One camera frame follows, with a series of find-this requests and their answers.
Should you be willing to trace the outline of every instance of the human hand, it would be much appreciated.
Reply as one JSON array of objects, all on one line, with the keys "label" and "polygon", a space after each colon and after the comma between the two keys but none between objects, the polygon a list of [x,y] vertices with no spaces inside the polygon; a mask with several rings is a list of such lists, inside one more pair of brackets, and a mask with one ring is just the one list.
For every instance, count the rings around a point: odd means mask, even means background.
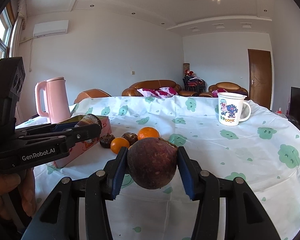
[{"label": "human hand", "polygon": [[6,209],[1,196],[15,189],[18,185],[22,200],[23,210],[28,216],[33,215],[35,211],[35,180],[32,169],[26,171],[26,177],[21,182],[18,174],[3,175],[0,173],[0,216],[5,220],[10,220],[11,216]]}]

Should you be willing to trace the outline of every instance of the air conditioner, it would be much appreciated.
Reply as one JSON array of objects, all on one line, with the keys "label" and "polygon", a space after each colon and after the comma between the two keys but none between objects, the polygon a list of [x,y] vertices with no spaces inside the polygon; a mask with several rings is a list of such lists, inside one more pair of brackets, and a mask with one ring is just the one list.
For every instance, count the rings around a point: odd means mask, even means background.
[{"label": "air conditioner", "polygon": [[69,20],[38,23],[34,26],[33,37],[40,38],[51,35],[66,34]]}]

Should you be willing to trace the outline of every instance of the brown door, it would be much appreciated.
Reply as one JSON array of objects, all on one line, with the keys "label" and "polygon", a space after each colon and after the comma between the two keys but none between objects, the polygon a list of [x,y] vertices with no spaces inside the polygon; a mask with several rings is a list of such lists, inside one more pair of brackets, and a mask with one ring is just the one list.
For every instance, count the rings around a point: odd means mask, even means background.
[{"label": "brown door", "polygon": [[250,67],[250,99],[270,109],[272,93],[271,53],[248,49]]}]

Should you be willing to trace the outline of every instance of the pink pitcher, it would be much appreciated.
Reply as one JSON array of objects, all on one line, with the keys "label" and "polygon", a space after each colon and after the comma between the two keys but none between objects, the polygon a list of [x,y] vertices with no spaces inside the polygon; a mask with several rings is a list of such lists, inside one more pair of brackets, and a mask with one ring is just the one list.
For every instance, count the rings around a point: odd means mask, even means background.
[{"label": "pink pitcher", "polygon": [[[46,112],[41,109],[40,90],[43,90]],[[65,78],[51,78],[37,83],[35,86],[35,103],[38,114],[47,117],[50,123],[59,123],[70,118]]]}]

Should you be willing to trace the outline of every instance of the tangerine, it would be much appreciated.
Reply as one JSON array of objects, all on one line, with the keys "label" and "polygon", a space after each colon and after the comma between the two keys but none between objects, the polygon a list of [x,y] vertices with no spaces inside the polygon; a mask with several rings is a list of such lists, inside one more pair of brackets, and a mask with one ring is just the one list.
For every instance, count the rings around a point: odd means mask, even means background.
[{"label": "tangerine", "polygon": [[138,140],[147,138],[147,137],[160,137],[159,132],[152,127],[141,128],[138,132]]},{"label": "tangerine", "polygon": [[112,150],[113,153],[118,154],[121,147],[127,147],[129,148],[130,143],[127,139],[122,138],[122,137],[118,137],[112,140],[110,148]]}]

